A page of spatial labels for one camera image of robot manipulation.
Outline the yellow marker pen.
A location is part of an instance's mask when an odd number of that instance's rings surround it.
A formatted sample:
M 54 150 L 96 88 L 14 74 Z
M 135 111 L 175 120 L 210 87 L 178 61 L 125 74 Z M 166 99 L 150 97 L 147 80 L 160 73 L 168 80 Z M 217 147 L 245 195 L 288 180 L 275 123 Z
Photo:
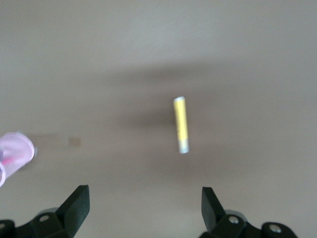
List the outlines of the yellow marker pen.
M 173 100 L 175 123 L 177 129 L 178 149 L 180 154 L 189 152 L 189 136 L 185 97 L 180 96 Z

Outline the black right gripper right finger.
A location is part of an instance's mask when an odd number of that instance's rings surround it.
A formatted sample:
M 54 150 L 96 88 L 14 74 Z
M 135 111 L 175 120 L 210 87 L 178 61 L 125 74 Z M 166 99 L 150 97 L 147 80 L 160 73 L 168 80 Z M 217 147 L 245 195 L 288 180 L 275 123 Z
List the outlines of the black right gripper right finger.
M 243 214 L 224 210 L 211 187 L 202 188 L 201 212 L 207 229 L 201 238 L 297 238 L 284 224 L 266 222 L 259 229 L 252 226 Z

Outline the pink plastic cup holder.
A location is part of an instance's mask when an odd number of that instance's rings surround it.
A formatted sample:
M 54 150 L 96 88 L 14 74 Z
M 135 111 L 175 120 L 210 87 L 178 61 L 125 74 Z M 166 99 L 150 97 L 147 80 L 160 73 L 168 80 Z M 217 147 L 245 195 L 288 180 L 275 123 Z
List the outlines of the pink plastic cup holder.
M 32 141 L 20 132 L 9 132 L 0 137 L 0 187 L 35 156 Z

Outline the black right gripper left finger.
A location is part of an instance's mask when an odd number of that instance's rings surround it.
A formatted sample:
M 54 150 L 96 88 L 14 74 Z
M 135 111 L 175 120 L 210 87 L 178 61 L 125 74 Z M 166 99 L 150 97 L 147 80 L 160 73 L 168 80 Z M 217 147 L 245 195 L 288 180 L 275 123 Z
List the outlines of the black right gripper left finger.
M 41 211 L 22 226 L 0 220 L 0 238 L 74 238 L 89 211 L 89 186 L 80 185 L 59 207 Z

